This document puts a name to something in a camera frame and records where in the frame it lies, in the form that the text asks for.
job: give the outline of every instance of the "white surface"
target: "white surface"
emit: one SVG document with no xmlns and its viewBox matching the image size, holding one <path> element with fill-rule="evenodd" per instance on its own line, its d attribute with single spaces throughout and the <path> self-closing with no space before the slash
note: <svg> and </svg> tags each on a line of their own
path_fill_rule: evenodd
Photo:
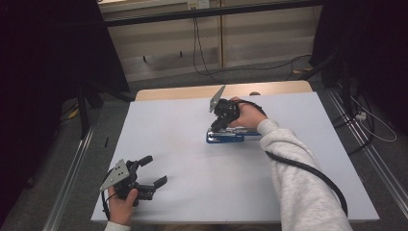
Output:
<svg viewBox="0 0 408 231">
<path fill-rule="evenodd" d="M 262 106 L 310 147 L 323 173 L 342 190 L 350 220 L 378 219 L 314 92 L 243 98 Z M 138 182 L 168 177 L 152 201 L 140 202 L 133 220 L 279 222 L 268 157 L 259 142 L 207 144 L 206 131 L 216 119 L 208 107 L 209 99 L 131 103 L 110 168 L 119 159 L 152 155 L 154 161 L 139 168 Z M 91 219 L 106 221 L 100 199 Z"/>
</svg>

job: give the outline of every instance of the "hand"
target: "hand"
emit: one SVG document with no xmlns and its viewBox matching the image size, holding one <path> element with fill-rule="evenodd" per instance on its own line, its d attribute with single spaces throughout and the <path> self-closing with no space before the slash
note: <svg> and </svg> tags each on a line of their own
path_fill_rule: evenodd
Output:
<svg viewBox="0 0 408 231">
<path fill-rule="evenodd" d="M 115 194 L 115 188 L 113 186 L 108 188 L 109 196 Z M 112 196 L 109 199 L 109 208 L 111 210 L 111 222 L 130 226 L 131 217 L 133 214 L 133 202 L 138 196 L 138 190 L 130 190 L 126 200 L 119 199 L 117 195 Z"/>
<path fill-rule="evenodd" d="M 239 97 L 230 99 L 231 101 L 240 100 Z M 267 116 L 258 111 L 250 104 L 240 103 L 240 117 L 229 124 L 229 127 L 245 127 L 245 128 L 258 128 L 258 124 L 267 119 Z"/>
</svg>

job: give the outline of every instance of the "wire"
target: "wire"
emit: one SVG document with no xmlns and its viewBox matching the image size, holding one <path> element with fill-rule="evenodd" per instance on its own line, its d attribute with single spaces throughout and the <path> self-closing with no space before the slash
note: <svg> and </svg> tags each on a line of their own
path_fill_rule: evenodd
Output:
<svg viewBox="0 0 408 231">
<path fill-rule="evenodd" d="M 194 17 L 192 20 L 193 20 L 193 22 L 194 22 L 194 51 L 193 51 L 193 53 L 192 53 L 192 62 L 193 62 L 193 64 L 194 64 L 195 70 L 197 71 L 198 74 L 202 74 L 200 71 L 198 71 L 197 66 L 196 66 L 196 64 L 195 64 L 195 42 L 196 42 L 197 39 L 198 39 L 198 45 L 200 46 L 201 59 L 202 59 L 203 64 L 204 64 L 204 68 L 205 68 L 205 70 L 206 70 L 207 73 L 208 73 L 208 74 L 205 74 L 205 75 L 210 75 L 210 77 L 211 77 L 215 82 L 220 83 L 220 84 L 223 84 L 223 85 L 226 85 L 226 83 L 217 80 L 217 79 L 211 74 L 211 72 L 208 70 L 207 65 L 206 65 L 206 63 L 205 63 L 205 60 L 204 60 L 203 50 L 202 50 L 202 47 L 201 47 L 201 40 L 200 40 L 199 31 L 198 31 L 197 18 Z"/>
<path fill-rule="evenodd" d="M 288 81 L 291 78 L 292 74 L 293 74 L 293 62 L 295 62 L 297 60 L 300 60 L 301 58 L 309 57 L 309 56 L 311 56 L 311 55 L 298 56 L 298 57 L 294 57 L 291 60 L 291 73 L 288 75 L 288 77 L 286 77 L 285 81 Z"/>
<path fill-rule="evenodd" d="M 192 55 L 192 62 L 193 62 L 193 65 L 194 65 L 194 69 L 198 74 L 200 74 L 200 75 L 209 75 L 214 81 L 216 81 L 218 83 L 221 83 L 221 84 L 226 84 L 226 83 L 217 80 L 213 75 L 221 73 L 221 72 L 237 71 L 237 70 L 270 70 L 270 69 L 283 67 L 283 66 L 286 66 L 288 64 L 293 64 L 293 62 L 295 62 L 295 61 L 297 61 L 297 60 L 299 60 L 301 58 L 311 57 L 312 56 L 312 55 L 297 56 L 297 57 L 294 57 L 291 61 L 289 61 L 287 63 L 276 65 L 276 66 L 270 66 L 270 67 L 241 67 L 241 68 L 221 69 L 221 70 L 216 70 L 216 71 L 210 72 L 208 70 L 207 66 L 206 66 L 204 56 L 203 56 L 203 53 L 202 53 L 202 47 L 201 47 L 201 41 L 200 41 L 200 35 L 199 35 L 197 19 L 194 18 L 193 22 L 194 22 L 194 50 L 193 50 L 193 55 Z M 206 69 L 206 71 L 204 71 L 204 72 L 199 71 L 197 69 L 197 66 L 196 66 L 196 63 L 195 63 L 195 51 L 196 51 L 196 41 L 197 40 L 198 40 L 198 45 L 199 45 L 199 48 L 200 48 L 201 59 L 203 61 L 204 67 Z M 287 79 L 289 79 L 291 77 L 292 72 L 293 72 L 293 66 L 292 66 L 291 74 L 290 74 L 290 76 L 287 77 Z"/>
<path fill-rule="evenodd" d="M 375 135 L 372 131 L 370 131 L 370 130 L 363 124 L 362 119 L 359 119 L 361 126 L 362 126 L 367 132 L 369 132 L 370 134 L 372 134 L 373 136 L 375 136 L 376 138 L 378 138 L 378 139 L 380 139 L 380 140 L 382 140 L 382 141 L 387 141 L 387 142 L 396 141 L 396 133 L 395 133 L 395 131 L 394 131 L 390 126 L 388 126 L 388 125 L 387 125 L 383 120 L 381 120 L 379 117 L 375 116 L 374 114 L 372 114 L 371 112 L 369 112 L 367 109 L 365 109 L 363 106 L 361 106 L 361 104 L 359 104 L 359 103 L 357 102 L 357 100 L 354 99 L 354 97 L 351 97 L 351 99 L 352 99 L 357 105 L 359 105 L 360 108 L 363 109 L 366 113 L 368 113 L 370 116 L 376 118 L 378 121 L 380 121 L 382 124 L 384 124 L 384 126 L 386 126 L 386 127 L 394 134 L 394 138 L 393 138 L 392 140 L 386 140 L 386 139 L 383 139 L 383 138 L 381 138 L 381 137 Z"/>
<path fill-rule="evenodd" d="M 335 183 L 333 183 L 333 181 L 330 180 L 330 178 L 328 178 L 326 175 L 324 175 L 321 171 L 315 169 L 314 167 L 305 165 L 303 163 L 294 161 L 294 160 L 290 160 L 290 159 L 286 159 L 280 156 L 277 156 L 273 153 L 267 152 L 267 155 L 274 161 L 286 164 L 288 166 L 292 166 L 292 167 L 298 167 L 300 169 L 306 170 L 314 175 L 316 175 L 318 178 L 320 178 L 324 183 L 326 183 L 327 186 L 329 186 L 334 193 L 336 193 L 337 197 L 340 200 L 340 203 L 342 205 L 342 209 L 345 213 L 346 216 L 348 216 L 348 209 L 347 209 L 347 202 L 345 201 L 344 195 L 342 193 L 342 191 L 339 189 L 339 187 L 336 186 Z"/>
</svg>

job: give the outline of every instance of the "gray sleeve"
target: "gray sleeve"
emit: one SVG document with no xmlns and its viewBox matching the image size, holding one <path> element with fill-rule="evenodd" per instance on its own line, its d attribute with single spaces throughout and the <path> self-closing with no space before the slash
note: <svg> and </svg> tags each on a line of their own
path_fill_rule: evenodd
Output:
<svg viewBox="0 0 408 231">
<path fill-rule="evenodd" d="M 265 151 L 320 170 L 318 160 L 293 131 L 271 119 L 258 125 Z M 273 186 L 280 201 L 282 230 L 351 230 L 332 190 L 317 176 L 270 160 Z"/>
</svg>

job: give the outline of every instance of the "finger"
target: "finger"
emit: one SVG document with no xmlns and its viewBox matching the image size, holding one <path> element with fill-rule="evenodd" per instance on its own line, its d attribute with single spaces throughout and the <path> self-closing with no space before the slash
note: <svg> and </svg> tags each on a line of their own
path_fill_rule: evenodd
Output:
<svg viewBox="0 0 408 231">
<path fill-rule="evenodd" d="M 128 206 L 133 206 L 133 202 L 136 200 L 136 197 L 138 197 L 138 190 L 136 189 L 130 190 L 125 203 Z"/>
</svg>

